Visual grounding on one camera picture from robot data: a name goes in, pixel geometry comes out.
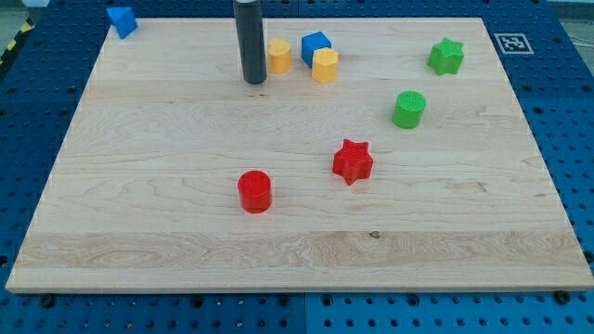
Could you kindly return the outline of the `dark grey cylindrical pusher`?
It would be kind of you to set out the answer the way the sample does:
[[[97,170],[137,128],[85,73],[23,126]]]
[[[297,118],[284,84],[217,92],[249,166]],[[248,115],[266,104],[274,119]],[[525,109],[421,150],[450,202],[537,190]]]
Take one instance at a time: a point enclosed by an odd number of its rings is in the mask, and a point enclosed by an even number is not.
[[[260,0],[234,0],[243,78],[248,84],[266,80],[264,25]]]

